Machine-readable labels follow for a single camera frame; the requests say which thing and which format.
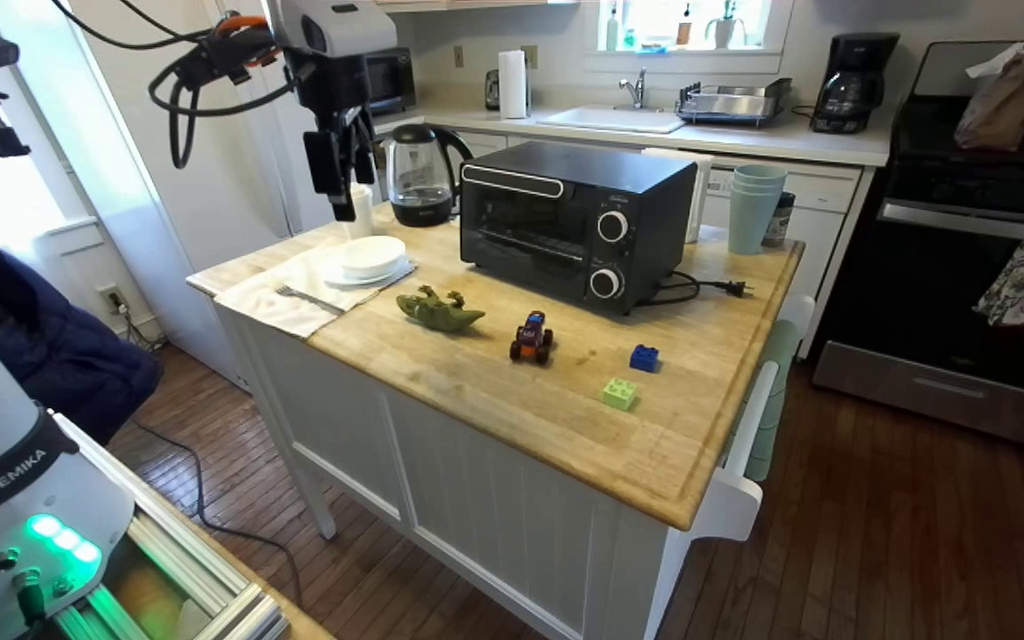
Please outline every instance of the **paper bag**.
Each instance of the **paper bag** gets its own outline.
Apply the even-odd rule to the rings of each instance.
[[[997,78],[971,97],[954,130],[954,141],[964,150],[1013,152],[1023,137],[1024,51],[1013,56]]]

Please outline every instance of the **electric kettle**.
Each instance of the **electric kettle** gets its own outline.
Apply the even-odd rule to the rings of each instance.
[[[401,125],[387,139],[386,189],[398,222],[431,226],[450,219],[461,187],[449,146],[472,159],[460,135],[440,126]]]

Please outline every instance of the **fork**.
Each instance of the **fork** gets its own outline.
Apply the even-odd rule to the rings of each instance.
[[[275,293],[285,297],[297,297],[297,299],[305,300],[306,302],[309,302],[310,304],[313,304],[316,307],[324,309],[324,311],[329,311],[330,313],[334,313],[334,315],[342,315],[346,312],[345,308],[331,304],[326,300],[318,300],[316,299],[316,297],[313,297],[310,294],[304,294],[301,291],[297,291],[297,289],[292,289],[288,287],[287,285],[284,285],[283,287],[275,289]]]

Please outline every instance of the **electrical outlet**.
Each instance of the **electrical outlet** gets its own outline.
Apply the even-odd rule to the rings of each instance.
[[[110,308],[110,313],[118,315],[121,313],[119,307],[125,305],[125,308],[129,308],[129,300],[125,299],[125,294],[121,293],[121,289],[118,289],[118,285],[106,285],[106,287],[98,287],[97,295],[101,296],[101,300],[104,300],[104,306]]]
[[[540,47],[535,44],[521,44],[525,60],[528,60],[528,69],[540,69]]]

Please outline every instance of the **dish rack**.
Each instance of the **dish rack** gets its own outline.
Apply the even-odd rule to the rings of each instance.
[[[678,91],[675,113],[691,125],[768,125],[784,110],[792,78],[777,78],[765,86],[702,85],[695,82]]]

